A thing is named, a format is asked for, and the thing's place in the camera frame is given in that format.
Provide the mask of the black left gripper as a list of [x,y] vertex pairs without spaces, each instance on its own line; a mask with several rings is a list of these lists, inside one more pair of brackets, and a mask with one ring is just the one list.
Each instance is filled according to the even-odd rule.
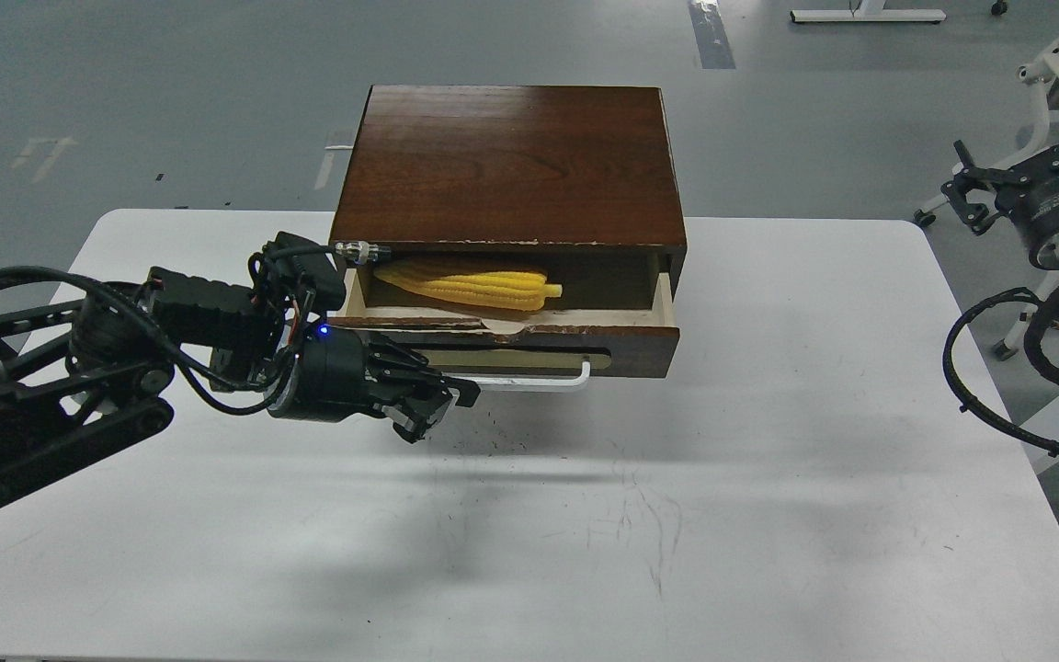
[[[382,395],[370,397],[367,373]],[[276,401],[274,418],[341,422],[353,415],[387,417],[409,444],[425,439],[451,406],[472,407],[480,387],[434,369],[420,353],[396,344],[384,334],[313,326],[300,347]]]

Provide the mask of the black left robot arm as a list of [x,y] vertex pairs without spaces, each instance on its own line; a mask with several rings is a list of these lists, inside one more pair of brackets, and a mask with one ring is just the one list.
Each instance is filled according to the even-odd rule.
[[230,416],[388,419],[424,439],[475,382],[383,334],[321,320],[342,303],[331,265],[251,285],[152,268],[143,282],[0,269],[0,508],[151,439],[172,423],[177,376]]

